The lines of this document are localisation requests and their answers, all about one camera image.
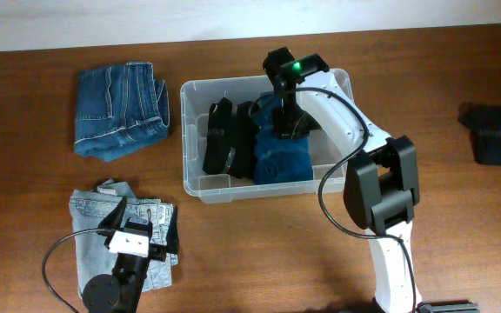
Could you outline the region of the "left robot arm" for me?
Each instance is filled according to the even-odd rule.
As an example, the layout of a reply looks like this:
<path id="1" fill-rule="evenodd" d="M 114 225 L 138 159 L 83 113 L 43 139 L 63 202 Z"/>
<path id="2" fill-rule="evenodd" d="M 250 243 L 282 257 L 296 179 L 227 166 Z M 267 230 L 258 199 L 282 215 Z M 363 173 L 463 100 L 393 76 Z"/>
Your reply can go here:
<path id="1" fill-rule="evenodd" d="M 98 235 L 104 236 L 104 247 L 117 256 L 110 274 L 91 278 L 83 289 L 84 306 L 90 312 L 131 313 L 137 310 L 147 270 L 152 261 L 164 262 L 169 254 L 179 251 L 177 209 L 166 230 L 165 243 L 151 241 L 153 224 L 149 220 L 124 219 L 127 199 L 98 225 Z"/>

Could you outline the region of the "clear plastic storage bin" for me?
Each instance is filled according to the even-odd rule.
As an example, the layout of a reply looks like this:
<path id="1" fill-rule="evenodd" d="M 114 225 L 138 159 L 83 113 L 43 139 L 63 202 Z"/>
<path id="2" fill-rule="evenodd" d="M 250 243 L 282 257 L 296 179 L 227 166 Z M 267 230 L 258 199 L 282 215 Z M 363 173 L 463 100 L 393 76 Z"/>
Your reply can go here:
<path id="1" fill-rule="evenodd" d="M 265 75 L 192 80 L 183 84 L 180 100 L 184 189 L 187 194 L 211 204 L 317 191 L 321 178 L 343 157 L 322 130 L 311 132 L 308 138 L 313 169 L 313 178 L 309 181 L 255 185 L 250 179 L 238 179 L 228 174 L 209 175 L 203 171 L 210 106 L 224 97 L 240 104 L 271 90 L 271 82 Z"/>

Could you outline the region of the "black garment with tape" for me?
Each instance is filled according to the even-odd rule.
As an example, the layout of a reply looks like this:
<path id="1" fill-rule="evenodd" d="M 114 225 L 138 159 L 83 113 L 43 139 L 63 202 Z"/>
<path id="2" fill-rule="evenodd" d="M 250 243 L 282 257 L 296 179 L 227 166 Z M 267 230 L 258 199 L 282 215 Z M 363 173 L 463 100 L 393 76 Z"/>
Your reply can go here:
<path id="1" fill-rule="evenodd" d="M 233 104 L 226 97 L 209 108 L 203 171 L 252 179 L 258 127 L 249 116 L 251 101 Z"/>

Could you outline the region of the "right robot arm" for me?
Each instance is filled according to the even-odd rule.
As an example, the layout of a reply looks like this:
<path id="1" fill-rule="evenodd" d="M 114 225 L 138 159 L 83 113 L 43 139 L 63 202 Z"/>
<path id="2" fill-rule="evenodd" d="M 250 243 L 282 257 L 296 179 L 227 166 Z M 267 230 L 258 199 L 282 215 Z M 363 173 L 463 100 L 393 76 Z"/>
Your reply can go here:
<path id="1" fill-rule="evenodd" d="M 282 47 L 268 53 L 263 69 L 282 101 L 273 111 L 277 135 L 297 139 L 321 129 L 343 156 L 319 184 L 345 169 L 344 206 L 359 230 L 341 231 L 370 246 L 377 311 L 418 311 L 422 297 L 415 283 L 411 232 L 420 196 L 412 141 L 392 137 L 367 118 L 318 54 L 296 59 Z"/>

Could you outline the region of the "light blue jeans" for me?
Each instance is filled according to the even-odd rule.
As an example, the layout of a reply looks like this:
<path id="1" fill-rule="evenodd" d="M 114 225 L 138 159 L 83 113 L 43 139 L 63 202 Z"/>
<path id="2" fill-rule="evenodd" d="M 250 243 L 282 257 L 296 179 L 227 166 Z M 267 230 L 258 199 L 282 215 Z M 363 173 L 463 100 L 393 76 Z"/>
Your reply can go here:
<path id="1" fill-rule="evenodd" d="M 138 198 L 126 182 L 107 180 L 92 190 L 74 190 L 69 209 L 75 232 L 95 229 L 126 197 L 124 219 L 136 222 L 151 222 L 151 242 L 167 244 L 167 233 L 177 222 L 173 218 L 174 205 L 158 198 Z M 89 280 L 99 274 L 110 274 L 117 255 L 104 246 L 104 237 L 96 233 L 75 238 L 78 290 L 82 291 Z"/>

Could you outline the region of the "dark navy garment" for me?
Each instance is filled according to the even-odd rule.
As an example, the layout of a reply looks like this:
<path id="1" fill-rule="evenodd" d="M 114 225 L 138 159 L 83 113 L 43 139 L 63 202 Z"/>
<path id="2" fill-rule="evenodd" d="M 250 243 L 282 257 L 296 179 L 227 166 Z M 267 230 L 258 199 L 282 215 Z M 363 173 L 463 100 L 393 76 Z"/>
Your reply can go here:
<path id="1" fill-rule="evenodd" d="M 471 132 L 475 161 L 501 166 L 501 106 L 463 103 L 458 121 Z"/>

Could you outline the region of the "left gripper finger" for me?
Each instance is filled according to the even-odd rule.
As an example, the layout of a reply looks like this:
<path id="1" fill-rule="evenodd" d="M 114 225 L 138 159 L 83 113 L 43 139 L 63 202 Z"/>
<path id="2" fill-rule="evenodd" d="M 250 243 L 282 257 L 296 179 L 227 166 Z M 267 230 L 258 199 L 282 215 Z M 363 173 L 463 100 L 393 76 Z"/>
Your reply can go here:
<path id="1" fill-rule="evenodd" d="M 115 209 L 109 213 L 98 225 L 100 230 L 118 230 L 124 218 L 128 198 L 123 196 Z"/>
<path id="2" fill-rule="evenodd" d="M 178 254 L 180 246 L 178 228 L 177 228 L 177 213 L 178 213 L 178 208 L 177 206 L 175 206 L 172 211 L 169 228 L 166 235 L 167 252 L 173 255 Z"/>

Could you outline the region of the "teal blue shirt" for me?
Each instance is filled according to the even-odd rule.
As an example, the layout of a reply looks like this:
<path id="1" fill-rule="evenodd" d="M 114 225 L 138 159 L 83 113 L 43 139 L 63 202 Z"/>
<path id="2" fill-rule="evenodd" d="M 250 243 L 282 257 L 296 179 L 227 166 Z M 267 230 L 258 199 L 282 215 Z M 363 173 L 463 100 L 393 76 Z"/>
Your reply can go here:
<path id="1" fill-rule="evenodd" d="M 280 139 L 274 131 L 272 111 L 282 107 L 273 92 L 263 92 L 258 107 L 262 113 L 253 118 L 258 127 L 254 157 L 257 164 L 252 178 L 255 185 L 309 181 L 314 178 L 307 137 Z"/>

